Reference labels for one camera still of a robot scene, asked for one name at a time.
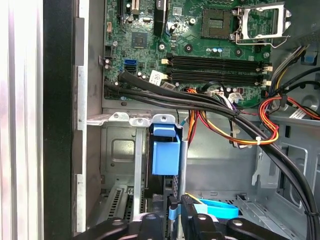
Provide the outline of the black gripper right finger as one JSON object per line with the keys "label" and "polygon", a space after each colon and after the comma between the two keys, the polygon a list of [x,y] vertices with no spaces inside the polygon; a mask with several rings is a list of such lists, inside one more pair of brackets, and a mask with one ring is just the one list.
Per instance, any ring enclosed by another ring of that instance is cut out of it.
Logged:
{"label": "black gripper right finger", "polygon": [[285,240],[286,238],[244,218],[214,222],[208,214],[197,213],[190,196],[181,196],[181,224],[186,240]]}

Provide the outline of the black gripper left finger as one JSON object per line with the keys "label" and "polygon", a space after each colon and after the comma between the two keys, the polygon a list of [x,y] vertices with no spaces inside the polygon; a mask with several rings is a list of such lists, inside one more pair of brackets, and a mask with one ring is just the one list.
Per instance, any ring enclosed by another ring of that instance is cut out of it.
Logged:
{"label": "black gripper left finger", "polygon": [[76,235],[76,240],[178,240],[179,200],[168,197],[168,236],[163,233],[163,219],[156,213],[142,213],[136,220],[109,218]]}

